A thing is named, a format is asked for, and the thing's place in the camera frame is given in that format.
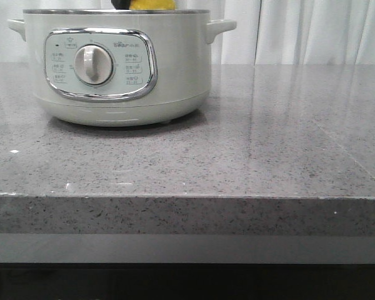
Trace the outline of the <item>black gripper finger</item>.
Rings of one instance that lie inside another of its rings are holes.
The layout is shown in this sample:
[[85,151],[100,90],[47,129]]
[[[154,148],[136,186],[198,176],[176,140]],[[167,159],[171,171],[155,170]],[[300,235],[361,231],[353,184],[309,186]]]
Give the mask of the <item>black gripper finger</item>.
[[131,0],[111,0],[111,4],[117,10],[130,10]]

